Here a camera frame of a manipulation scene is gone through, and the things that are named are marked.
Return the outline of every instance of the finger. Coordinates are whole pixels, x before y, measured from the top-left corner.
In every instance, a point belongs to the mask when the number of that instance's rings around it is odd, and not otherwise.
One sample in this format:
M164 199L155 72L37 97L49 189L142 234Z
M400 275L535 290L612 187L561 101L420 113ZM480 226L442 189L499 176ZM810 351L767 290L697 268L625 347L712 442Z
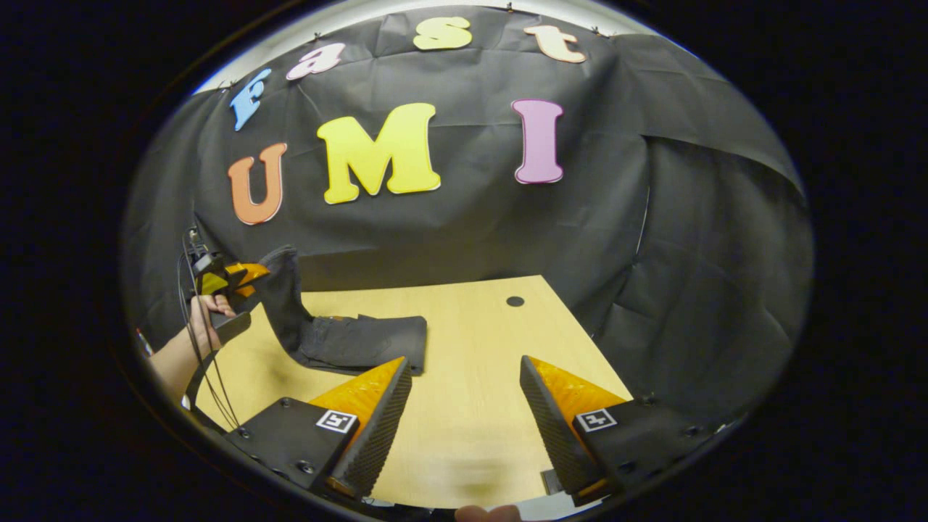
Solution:
M201 295L200 299L211 312L218 312L219 306L216 305L216 298L212 295Z
M466 505L455 512L456 522L483 522L486 510L476 505Z
M219 294L216 296L216 305L219 307L220 312L226 314L226 317L235 317L235 310L229 305L229 301L224 295Z
M210 314L208 313L212 297L209 296L210 300L207 300L206 297L206 295L199 295L190 300L190 322L194 324L194 328L197 328L198 324L204 325L207 330L213 327L213 322L210 320Z
M522 522L519 508L514 505L501 505L487 514L486 522Z

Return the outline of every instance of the wire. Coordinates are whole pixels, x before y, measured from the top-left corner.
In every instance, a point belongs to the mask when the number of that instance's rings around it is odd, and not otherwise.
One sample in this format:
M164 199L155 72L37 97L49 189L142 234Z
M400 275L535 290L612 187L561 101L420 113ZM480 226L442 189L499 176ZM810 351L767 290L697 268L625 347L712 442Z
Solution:
M203 363L203 358L202 358L202 356L200 355L200 350L199 350L198 343L197 343L197 336L196 336L196 334L194 334L194 332L193 332L193 327L190 325L190 314L189 314L189 312L187 311L187 301L184 299L184 289L181 287L181 282L180 282L180 264L181 264L181 262L184 261L185 256L186 256L186 254L181 254L181 255L180 255L180 257L177 259L177 267L176 267L176 272L177 272L177 298L178 298L178 301L179 301L179 303L180 303L181 315L182 315L182 317L183 317L184 323L185 323L186 326L187 326L187 335L189 335L189 337L190 337L190 344L193 346L194 355L197 356L197 361L200 362L200 368L201 368L202 371L203 371L203 377L206 379L206 385L209 387L210 393L213 395L213 401L215 401L216 406L219 408L220 413L222 413L223 418L226 419L226 422L227 422L230 426L232 426L232 425L235 425L235 423L232 422L232 420L229 418L230 415L228 414L228 412L226 412L226 409L225 409L225 408L223 407L223 405L219 402L219 396L216 395L216 392L215 392L215 390L213 389L213 384L210 383L209 376L206 374L206 369L205 369L205 367L204 367L205 365L204 365L204 363Z
M200 346L199 346L199 343L197 342L197 336L193 331L193 325L191 324L191 321L190 321L190 312L187 310L187 300L184 298L184 290L181 284L180 264L185 260L185 257L187 257L188 255L187 248L183 244L183 242L182 242L182 247L183 247L184 253L181 254L177 260L177 270L176 270L177 272L177 298L180 303L181 314L183 315L184 323L187 325L187 334L190 336L190 344L193 346L194 354L197 356L197 361L199 362L200 369L203 372L203 379L206 380L206 385L210 390L210 394L213 396L213 401L215 402L216 407L219 409L219 412L223 415L223 418L226 420L228 425L238 428L241 426L241 424L238 422L238 416L236 416L235 411L232 408L232 403L228 398L228 394L226 393L225 383L223 383L222 374L219 371L219 362L215 360L215 358L213 358L213 364L216 366L216 374L219 376L219 384L223 391L223 395L226 397L226 404L228 406L228 409L226 409L226 405L224 405L222 401L220 401L219 395L216 393L216 390L213 387L213 383L210 381L209 374L206 372L206 365L203 362L203 357L200 354ZM191 280L193 282L193 294L199 297L200 294L197 292L196 279L193 278L193 269L189 267L188 261L187 261L187 266L188 266L189 273L191 275ZM206 324L205 317L203 317L202 315L203 308L202 306L200 306L199 308L200 308L200 317L203 319L203 323ZM210 339L209 335L207 335L207 342L209 343L210 353L211 354L214 353L215 350L213 349L213 340Z
M186 263L186 265L187 265L187 271L190 273L190 282L191 284L193 284L193 293L197 297L200 297L200 292L197 290L197 278L193 275L193 267L189 263ZM205 326L207 324L207 319L206 319L205 312L203 312L202 303L200 303L200 305L197 308L200 309L200 320L203 321L203 325ZM210 347L210 354L215 353L215 350L213 350L213 339L210 337L208 333L206 335L206 343ZM216 367L216 376L219 378L219 387L220 389L223 390L223 396L226 397L226 404L228 404L229 413L231 414L232 418L235 419L236 428L241 427L241 424L238 422L238 417L236 416L235 411L232 409L232 401L229 400L229 395L226 393L226 385L223 383L223 375L219 372L219 361L215 359L215 356L213 356L213 365L215 365ZM205 370L203 371L203 377L206 377Z

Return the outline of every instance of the table surface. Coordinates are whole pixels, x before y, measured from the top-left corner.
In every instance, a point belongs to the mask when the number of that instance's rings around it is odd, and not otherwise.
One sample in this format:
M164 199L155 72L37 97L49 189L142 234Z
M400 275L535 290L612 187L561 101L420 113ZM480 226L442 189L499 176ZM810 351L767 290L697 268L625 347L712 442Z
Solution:
M524 304L507 304L519 296ZM552 468L519 386L523 355L542 359L619 397L631 394L541 276L433 286L303 293L315 316L421 315L425 372L371 497L407 505L500 505L546 495ZM281 397L309 401L353 377L304 368L284 352L264 308L216 355L240 422ZM217 386L215 365L207 375ZM205 382L197 406L231 429Z

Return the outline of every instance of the pink letter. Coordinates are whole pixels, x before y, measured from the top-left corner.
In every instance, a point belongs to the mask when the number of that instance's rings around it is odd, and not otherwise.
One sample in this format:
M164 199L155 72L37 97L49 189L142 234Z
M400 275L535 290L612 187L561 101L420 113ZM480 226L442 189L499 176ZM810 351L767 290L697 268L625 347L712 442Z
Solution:
M523 184L560 180L564 170L557 164L554 122L564 109L543 99L517 99L512 109L522 117L522 166L516 170L516 180Z
M345 44L329 44L306 53L300 58L300 63L293 66L293 69L290 69L290 72L287 73L287 79L299 80L306 74L319 74L328 71L342 61L339 55L342 54L343 49L345 49Z

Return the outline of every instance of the letter m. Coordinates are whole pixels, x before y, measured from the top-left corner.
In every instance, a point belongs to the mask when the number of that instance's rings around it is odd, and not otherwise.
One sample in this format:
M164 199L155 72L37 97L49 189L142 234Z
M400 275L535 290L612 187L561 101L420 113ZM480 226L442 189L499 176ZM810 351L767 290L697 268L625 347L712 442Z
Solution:
M352 202L360 190L351 182L349 168L371 196L380 192L387 164L393 161L393 175L387 189L394 194L435 190L442 183L432 171L429 159L429 120L435 108L428 103L410 103L393 109L377 140L351 116L338 118L319 127L316 135L326 141L329 157L329 204Z

